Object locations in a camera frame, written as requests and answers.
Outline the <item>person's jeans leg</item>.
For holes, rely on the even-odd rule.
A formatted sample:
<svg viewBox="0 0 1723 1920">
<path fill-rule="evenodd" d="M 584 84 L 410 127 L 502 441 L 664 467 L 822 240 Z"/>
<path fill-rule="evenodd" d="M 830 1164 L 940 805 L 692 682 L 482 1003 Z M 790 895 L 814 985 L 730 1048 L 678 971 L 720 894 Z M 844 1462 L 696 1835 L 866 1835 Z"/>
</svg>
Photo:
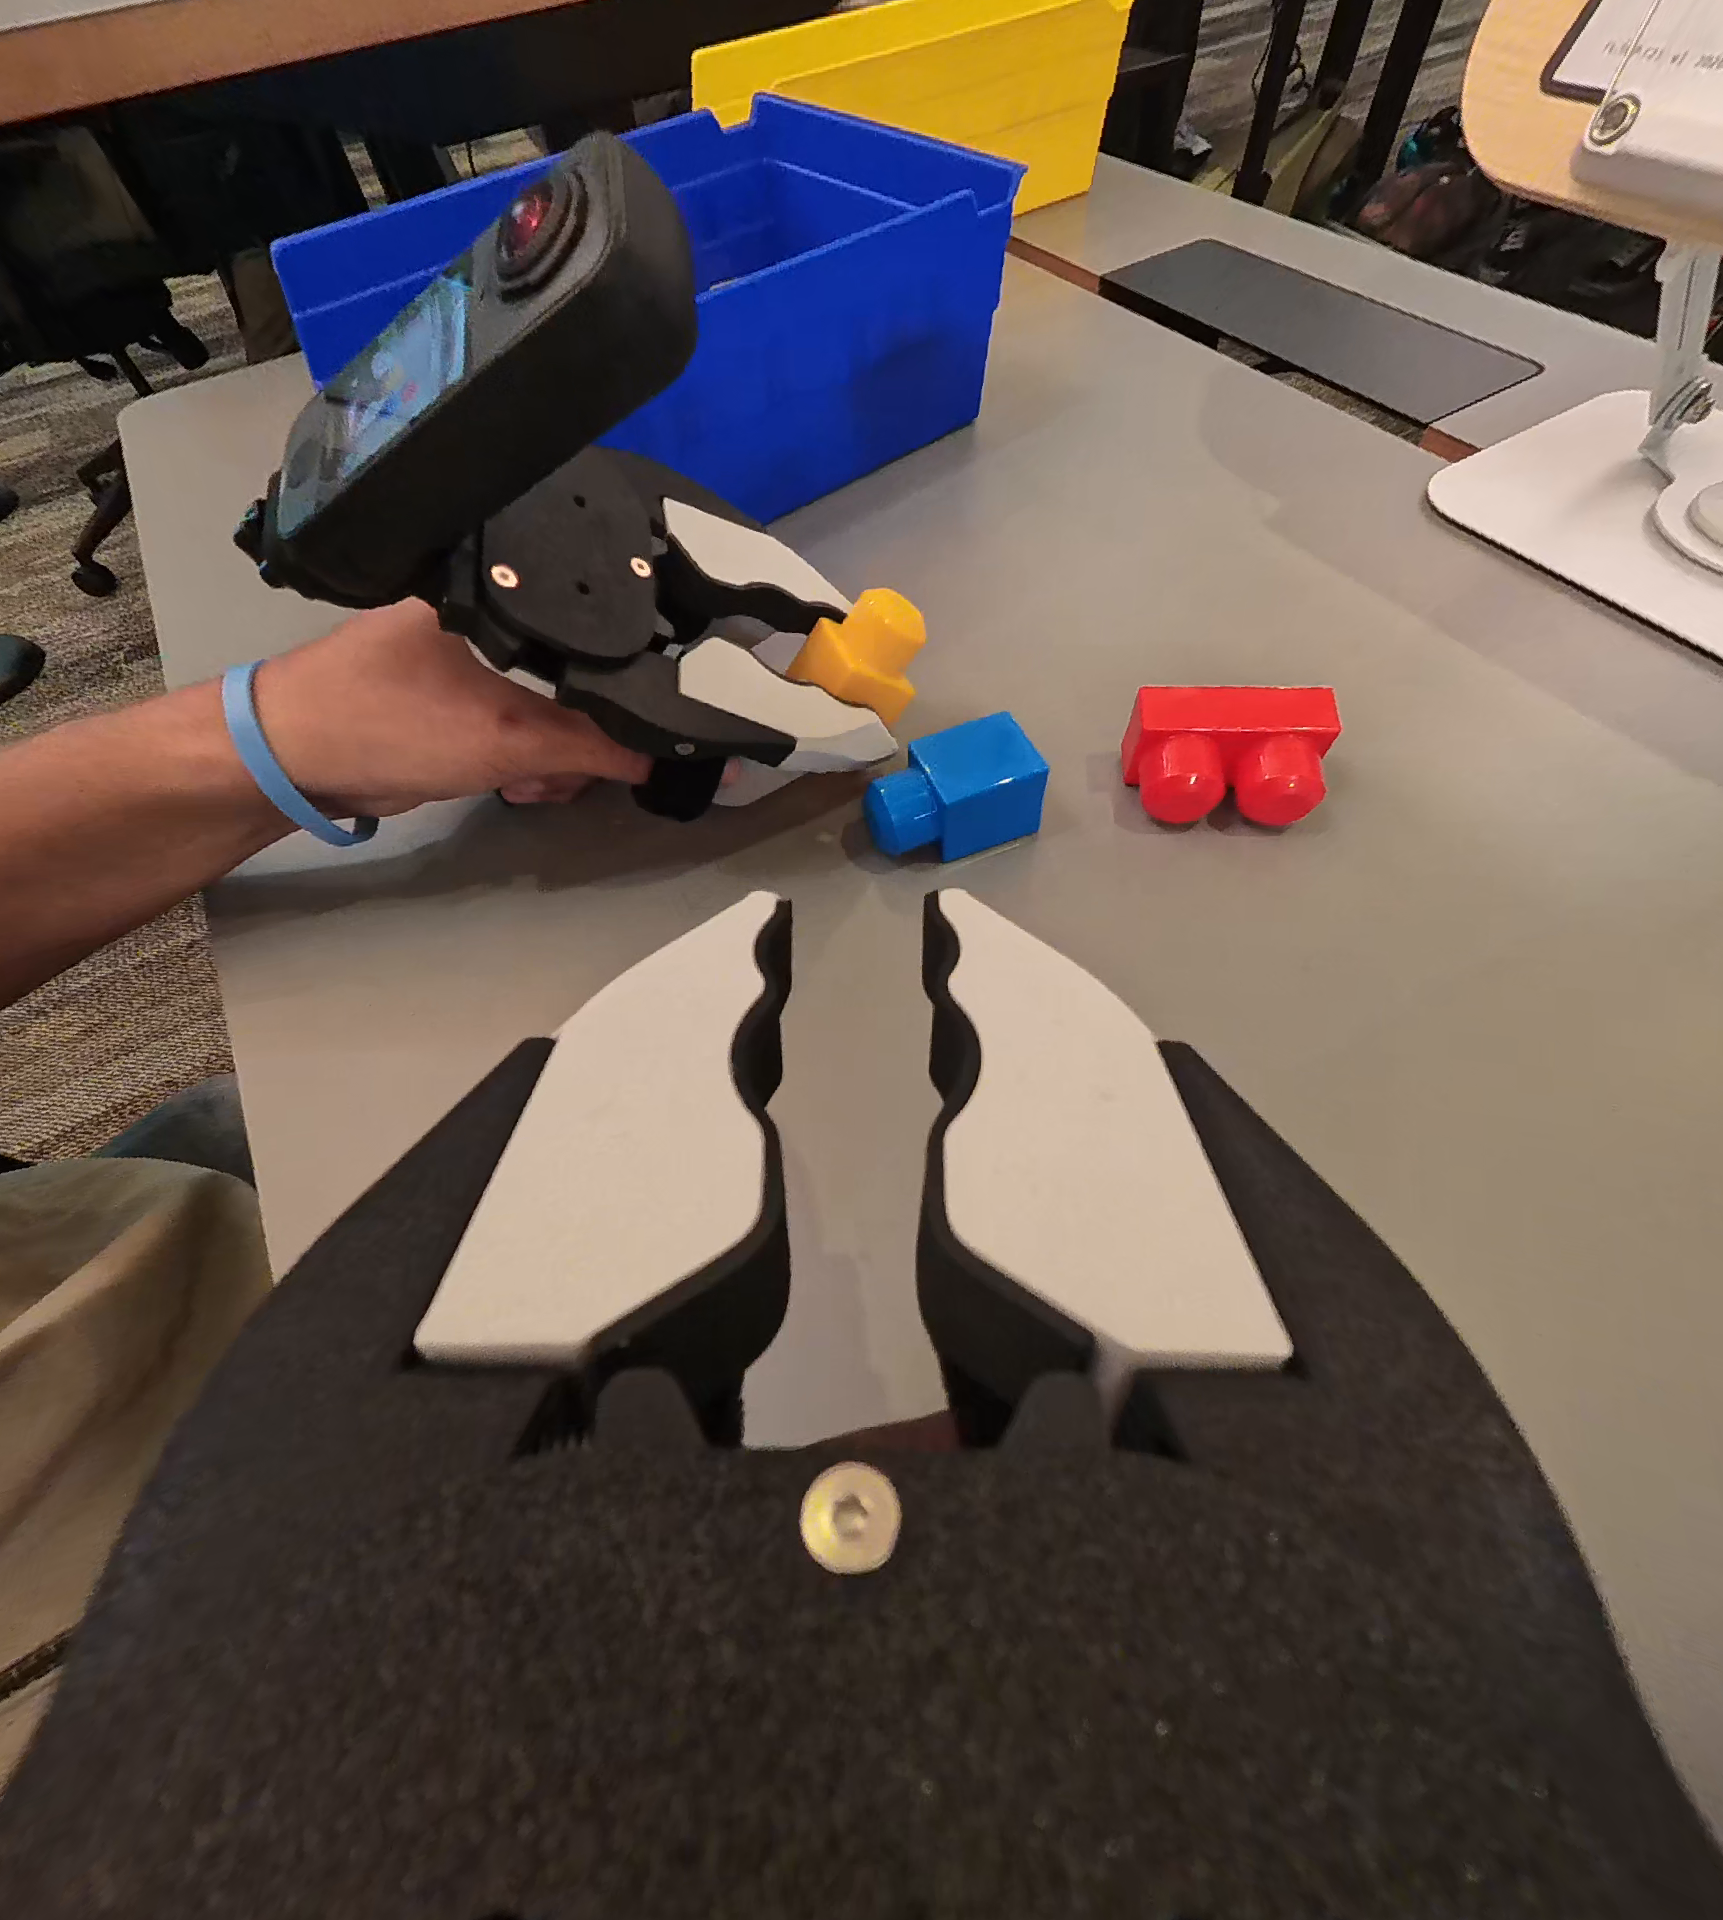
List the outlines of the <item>person's jeans leg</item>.
<svg viewBox="0 0 1723 1920">
<path fill-rule="evenodd" d="M 170 1094 L 92 1155 L 178 1164 L 256 1187 L 242 1091 L 232 1072 L 206 1075 Z"/>
</svg>

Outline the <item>person's left forearm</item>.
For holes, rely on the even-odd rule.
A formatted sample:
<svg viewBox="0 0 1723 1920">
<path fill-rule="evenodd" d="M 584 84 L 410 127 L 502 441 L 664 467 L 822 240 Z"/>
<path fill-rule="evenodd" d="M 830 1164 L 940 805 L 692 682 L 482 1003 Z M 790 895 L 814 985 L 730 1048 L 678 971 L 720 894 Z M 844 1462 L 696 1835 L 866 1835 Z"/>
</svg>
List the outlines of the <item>person's left forearm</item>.
<svg viewBox="0 0 1723 1920">
<path fill-rule="evenodd" d="M 216 682 L 0 744 L 0 1012 L 290 828 Z"/>
</svg>

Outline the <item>blue storage bin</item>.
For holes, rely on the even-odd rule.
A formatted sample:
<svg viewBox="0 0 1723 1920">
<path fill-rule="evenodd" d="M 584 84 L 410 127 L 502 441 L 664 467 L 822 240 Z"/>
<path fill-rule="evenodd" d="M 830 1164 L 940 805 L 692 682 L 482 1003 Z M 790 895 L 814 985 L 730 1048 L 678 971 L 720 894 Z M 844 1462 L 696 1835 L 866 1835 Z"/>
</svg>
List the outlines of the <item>blue storage bin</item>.
<svg viewBox="0 0 1723 1920">
<path fill-rule="evenodd" d="M 1018 162 L 770 92 L 626 143 L 680 206 L 698 346 L 574 477 L 764 525 L 976 419 Z"/>
</svg>

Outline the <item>orange mega block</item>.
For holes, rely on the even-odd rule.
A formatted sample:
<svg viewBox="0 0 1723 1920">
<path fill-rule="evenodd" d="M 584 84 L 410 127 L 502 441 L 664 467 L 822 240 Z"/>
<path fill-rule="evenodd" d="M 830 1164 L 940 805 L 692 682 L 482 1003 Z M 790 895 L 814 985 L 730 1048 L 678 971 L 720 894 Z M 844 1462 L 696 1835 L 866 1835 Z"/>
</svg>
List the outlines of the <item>orange mega block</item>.
<svg viewBox="0 0 1723 1920">
<path fill-rule="evenodd" d="M 822 618 L 786 668 L 850 708 L 870 708 L 886 726 L 916 695 L 910 666 L 926 646 L 922 612 L 894 588 L 868 588 L 844 618 Z"/>
</svg>

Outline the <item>red mega block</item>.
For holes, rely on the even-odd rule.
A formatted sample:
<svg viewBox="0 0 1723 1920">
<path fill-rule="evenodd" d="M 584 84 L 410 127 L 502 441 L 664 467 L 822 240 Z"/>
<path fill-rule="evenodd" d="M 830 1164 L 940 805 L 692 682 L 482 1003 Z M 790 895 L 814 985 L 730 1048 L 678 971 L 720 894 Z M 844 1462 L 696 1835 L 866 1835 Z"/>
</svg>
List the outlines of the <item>red mega block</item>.
<svg viewBox="0 0 1723 1920">
<path fill-rule="evenodd" d="M 1324 759 L 1344 732 L 1326 684 L 1144 684 L 1120 742 L 1120 778 L 1162 825 L 1222 803 L 1290 828 L 1328 798 Z"/>
</svg>

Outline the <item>wooden table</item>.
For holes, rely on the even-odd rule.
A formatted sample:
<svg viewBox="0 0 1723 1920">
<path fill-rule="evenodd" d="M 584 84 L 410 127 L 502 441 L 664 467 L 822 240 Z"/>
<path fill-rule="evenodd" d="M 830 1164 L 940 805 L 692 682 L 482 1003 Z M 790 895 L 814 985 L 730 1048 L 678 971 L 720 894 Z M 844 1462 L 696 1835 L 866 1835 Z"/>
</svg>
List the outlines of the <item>wooden table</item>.
<svg viewBox="0 0 1723 1920">
<path fill-rule="evenodd" d="M 572 2 L 0 2 L 0 127 Z"/>
</svg>

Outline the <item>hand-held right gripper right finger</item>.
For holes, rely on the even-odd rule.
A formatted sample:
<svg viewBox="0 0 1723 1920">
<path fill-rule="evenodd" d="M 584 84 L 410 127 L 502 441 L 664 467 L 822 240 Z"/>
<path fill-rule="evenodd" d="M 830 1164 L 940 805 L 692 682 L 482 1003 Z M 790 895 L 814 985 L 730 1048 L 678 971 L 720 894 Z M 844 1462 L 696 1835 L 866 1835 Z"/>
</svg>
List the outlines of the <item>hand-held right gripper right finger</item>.
<svg viewBox="0 0 1723 1920">
<path fill-rule="evenodd" d="M 922 1320 L 964 1378 L 1280 1372 L 1294 1346 L 1148 1023 L 962 887 L 924 900 Z"/>
</svg>

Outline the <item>yellow storage bin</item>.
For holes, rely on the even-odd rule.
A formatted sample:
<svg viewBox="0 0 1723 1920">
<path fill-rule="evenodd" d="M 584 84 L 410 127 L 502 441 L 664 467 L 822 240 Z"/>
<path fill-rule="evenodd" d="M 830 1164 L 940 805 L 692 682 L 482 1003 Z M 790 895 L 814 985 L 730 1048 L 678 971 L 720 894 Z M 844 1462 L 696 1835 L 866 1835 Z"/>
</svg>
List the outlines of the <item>yellow storage bin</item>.
<svg viewBox="0 0 1723 1920">
<path fill-rule="evenodd" d="M 724 125 L 760 93 L 1024 165 L 1016 209 L 1094 179 L 1128 2 L 892 2 L 698 47 L 690 97 Z"/>
</svg>

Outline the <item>white board stand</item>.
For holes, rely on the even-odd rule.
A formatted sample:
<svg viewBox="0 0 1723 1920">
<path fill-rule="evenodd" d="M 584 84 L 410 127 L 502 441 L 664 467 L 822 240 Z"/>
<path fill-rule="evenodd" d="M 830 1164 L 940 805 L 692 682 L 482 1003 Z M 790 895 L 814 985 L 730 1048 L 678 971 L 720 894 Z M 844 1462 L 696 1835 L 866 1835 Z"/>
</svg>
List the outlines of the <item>white board stand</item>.
<svg viewBox="0 0 1723 1920">
<path fill-rule="evenodd" d="M 1428 483 L 1450 525 L 1723 663 L 1723 407 L 1705 333 L 1719 256 L 1668 246 L 1648 391 L 1590 398 Z"/>
</svg>

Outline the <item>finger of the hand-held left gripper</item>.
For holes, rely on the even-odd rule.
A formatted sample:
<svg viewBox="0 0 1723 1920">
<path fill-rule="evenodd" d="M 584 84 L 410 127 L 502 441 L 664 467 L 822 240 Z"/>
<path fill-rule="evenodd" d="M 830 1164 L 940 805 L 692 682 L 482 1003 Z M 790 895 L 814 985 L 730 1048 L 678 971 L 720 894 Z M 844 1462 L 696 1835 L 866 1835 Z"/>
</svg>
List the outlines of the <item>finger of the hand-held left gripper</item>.
<svg viewBox="0 0 1723 1920">
<path fill-rule="evenodd" d="M 706 637 L 682 656 L 682 695 L 742 726 L 730 755 L 790 775 L 862 770 L 900 747 L 874 708 L 794 682 L 730 637 Z"/>
<path fill-rule="evenodd" d="M 842 621 L 852 599 L 762 525 L 678 495 L 662 499 L 662 641 L 688 646 L 730 618 L 808 635 Z"/>
</svg>

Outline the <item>black flat panel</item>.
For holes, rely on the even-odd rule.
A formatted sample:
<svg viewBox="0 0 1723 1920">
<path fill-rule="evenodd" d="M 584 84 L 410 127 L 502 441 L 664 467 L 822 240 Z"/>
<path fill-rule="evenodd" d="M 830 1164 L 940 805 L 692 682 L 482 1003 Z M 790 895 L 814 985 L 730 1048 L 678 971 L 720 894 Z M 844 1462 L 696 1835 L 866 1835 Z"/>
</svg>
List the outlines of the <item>black flat panel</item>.
<svg viewBox="0 0 1723 1920">
<path fill-rule="evenodd" d="M 1106 271 L 1100 291 L 1200 343 L 1238 343 L 1418 425 L 1544 373 L 1520 352 L 1202 238 Z"/>
</svg>

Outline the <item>person's left hand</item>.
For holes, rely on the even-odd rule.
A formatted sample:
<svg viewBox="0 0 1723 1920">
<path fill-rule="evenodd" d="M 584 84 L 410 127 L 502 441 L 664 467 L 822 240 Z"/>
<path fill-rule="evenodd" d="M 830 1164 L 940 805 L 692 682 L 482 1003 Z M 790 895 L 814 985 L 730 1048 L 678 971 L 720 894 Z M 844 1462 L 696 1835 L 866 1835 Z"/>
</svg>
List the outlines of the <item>person's left hand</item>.
<svg viewBox="0 0 1723 1920">
<path fill-rule="evenodd" d="M 274 656 L 252 700 L 280 768 L 336 819 L 484 795 L 560 803 L 602 781 L 640 785 L 652 768 L 586 713 L 494 672 L 422 602 L 358 612 Z"/>
</svg>

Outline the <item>blue mega block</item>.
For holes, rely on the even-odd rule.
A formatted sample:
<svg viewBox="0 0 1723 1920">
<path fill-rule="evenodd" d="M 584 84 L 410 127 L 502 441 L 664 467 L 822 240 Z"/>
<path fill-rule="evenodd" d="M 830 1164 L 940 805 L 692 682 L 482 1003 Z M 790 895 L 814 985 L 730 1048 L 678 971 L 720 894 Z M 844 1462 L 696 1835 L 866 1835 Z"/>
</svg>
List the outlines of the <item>blue mega block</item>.
<svg viewBox="0 0 1723 1920">
<path fill-rule="evenodd" d="M 908 744 L 906 765 L 870 781 L 864 817 L 886 857 L 954 861 L 1040 833 L 1050 764 L 1012 711 Z"/>
</svg>

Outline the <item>blue wristband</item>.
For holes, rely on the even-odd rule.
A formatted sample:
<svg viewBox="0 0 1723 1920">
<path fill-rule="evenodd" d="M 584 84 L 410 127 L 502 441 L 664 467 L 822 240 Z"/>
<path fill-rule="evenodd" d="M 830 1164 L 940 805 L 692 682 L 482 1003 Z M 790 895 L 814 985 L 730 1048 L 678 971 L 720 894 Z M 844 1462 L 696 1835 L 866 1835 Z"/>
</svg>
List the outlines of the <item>blue wristband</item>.
<svg viewBox="0 0 1723 1920">
<path fill-rule="evenodd" d="M 222 713 L 230 746 L 260 795 L 292 828 L 332 850 L 366 846 L 376 835 L 380 819 L 362 814 L 346 817 L 328 814 L 302 792 L 274 754 L 256 700 L 256 680 L 264 663 L 264 659 L 242 662 L 222 675 Z"/>
</svg>

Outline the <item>black office chair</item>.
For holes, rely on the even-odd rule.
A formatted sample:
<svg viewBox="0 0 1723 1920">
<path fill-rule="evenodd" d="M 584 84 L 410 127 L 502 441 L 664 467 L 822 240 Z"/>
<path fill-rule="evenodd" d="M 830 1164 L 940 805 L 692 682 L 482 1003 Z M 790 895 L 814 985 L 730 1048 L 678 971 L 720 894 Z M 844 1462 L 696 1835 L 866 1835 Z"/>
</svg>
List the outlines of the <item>black office chair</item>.
<svg viewBox="0 0 1723 1920">
<path fill-rule="evenodd" d="M 136 352 L 208 364 L 176 315 L 170 258 L 102 139 L 82 127 L 0 138 L 0 378 L 76 366 L 148 398 Z"/>
</svg>

